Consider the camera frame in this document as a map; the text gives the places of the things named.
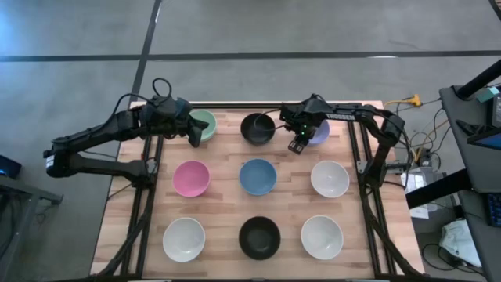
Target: concrete floor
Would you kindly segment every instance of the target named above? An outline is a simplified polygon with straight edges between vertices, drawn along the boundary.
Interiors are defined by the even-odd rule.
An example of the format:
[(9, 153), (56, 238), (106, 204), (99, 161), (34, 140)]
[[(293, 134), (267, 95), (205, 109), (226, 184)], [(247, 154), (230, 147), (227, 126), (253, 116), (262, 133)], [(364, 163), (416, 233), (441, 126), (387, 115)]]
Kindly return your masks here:
[[(153, 3), (0, 2), (0, 56), (138, 55)], [(164, 0), (151, 53), (460, 51), (500, 45), (501, 23), (485, 0)], [(500, 58), (151, 61), (140, 94), (152, 96), (151, 81), (163, 77), (175, 96), (192, 101), (295, 100), (313, 92), (331, 100), (420, 94), (431, 101), (440, 88), (462, 84)], [(24, 182), (64, 194), (47, 220), (32, 226), (12, 280), (88, 274), (110, 177), (49, 178), (41, 152), (54, 137), (104, 121), (117, 98), (131, 91), (137, 70), (134, 60), (0, 63), (0, 154), (23, 164)], [(431, 130), (424, 126), (440, 107), (402, 112), (407, 132)], [(109, 143), (94, 151), (116, 155), (117, 147)], [(452, 134), (439, 153), (442, 171), (463, 167)]]

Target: wooden table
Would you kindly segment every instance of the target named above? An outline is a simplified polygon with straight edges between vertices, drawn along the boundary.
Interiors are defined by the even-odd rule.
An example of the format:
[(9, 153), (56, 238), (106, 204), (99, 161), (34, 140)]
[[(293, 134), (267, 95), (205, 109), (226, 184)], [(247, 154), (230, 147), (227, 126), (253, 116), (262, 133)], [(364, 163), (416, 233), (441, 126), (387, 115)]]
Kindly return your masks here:
[[(364, 103), (382, 107), (381, 102)], [(277, 130), (272, 141), (264, 146), (251, 146), (245, 142), (240, 134), (240, 122), (249, 113), (262, 110), (211, 111), (218, 119), (218, 128), (214, 138), (207, 143), (195, 149), (186, 138), (164, 141), (144, 278), (373, 277), (347, 123), (331, 121), (329, 139), (297, 156), (287, 149), (293, 133), (283, 129)], [(278, 112), (269, 115), (277, 125), (282, 124)], [(375, 150), (377, 141), (372, 136), (369, 136), (369, 140)], [(118, 160), (139, 159), (143, 144), (141, 139), (123, 142)], [(255, 157), (271, 161), (278, 174), (275, 189), (261, 197), (251, 196), (238, 182), (240, 167)], [(203, 161), (211, 171), (211, 184), (201, 197), (181, 197), (172, 186), (174, 170), (188, 160)], [(323, 160), (337, 161), (347, 169), (351, 184), (342, 197), (328, 199), (313, 190), (310, 172), (316, 163)], [(388, 176), (387, 179), (395, 181), (397, 178)], [(125, 179), (115, 178), (110, 193), (127, 184)], [(124, 242), (134, 192), (133, 188), (127, 188), (107, 203), (91, 273), (99, 272)], [(385, 184), (381, 188), (381, 196), (391, 239), (413, 267), (423, 272), (420, 250), (402, 188)], [(282, 237), (279, 250), (265, 261), (248, 258), (238, 244), (240, 227), (256, 215), (272, 219), (278, 225)], [(327, 215), (341, 226), (344, 246), (336, 258), (320, 261), (303, 249), (301, 227), (313, 215)], [(186, 263), (170, 260), (162, 247), (165, 229), (180, 217), (197, 219), (207, 237), (202, 253)], [(380, 243), (378, 249), (381, 265), (384, 265), (384, 252)], [(132, 252), (131, 271), (135, 269), (136, 255), (137, 245)]]

